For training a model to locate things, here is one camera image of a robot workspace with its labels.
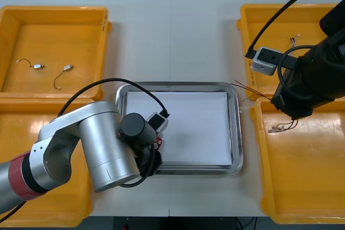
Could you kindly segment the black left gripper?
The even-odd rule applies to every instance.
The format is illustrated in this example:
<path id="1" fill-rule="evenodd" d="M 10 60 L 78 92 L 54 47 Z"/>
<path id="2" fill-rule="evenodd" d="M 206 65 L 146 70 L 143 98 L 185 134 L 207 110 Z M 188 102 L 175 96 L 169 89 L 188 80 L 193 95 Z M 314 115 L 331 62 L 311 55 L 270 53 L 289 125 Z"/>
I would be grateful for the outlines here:
<path id="1" fill-rule="evenodd" d="M 151 158 L 150 158 L 151 145 L 138 151 L 136 153 L 136 164 L 140 172 L 140 176 L 144 176 L 148 170 Z M 148 177 L 157 173 L 159 167 L 162 165 L 162 155 L 157 148 L 154 149 L 154 161 L 153 166 L 149 170 Z"/>

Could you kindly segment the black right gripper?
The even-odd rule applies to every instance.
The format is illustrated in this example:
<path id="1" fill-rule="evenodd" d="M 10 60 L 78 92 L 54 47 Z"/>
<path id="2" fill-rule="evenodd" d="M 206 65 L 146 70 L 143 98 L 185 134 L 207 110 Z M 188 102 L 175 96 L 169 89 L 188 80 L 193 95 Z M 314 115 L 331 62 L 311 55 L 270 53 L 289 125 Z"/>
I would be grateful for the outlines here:
<path id="1" fill-rule="evenodd" d="M 291 119 L 311 116 L 313 96 L 309 92 L 298 92 L 298 90 L 306 90 L 302 84 L 300 73 L 289 68 L 285 69 L 283 73 L 282 65 L 283 62 L 280 61 L 277 66 L 279 84 L 271 99 L 271 104 Z"/>

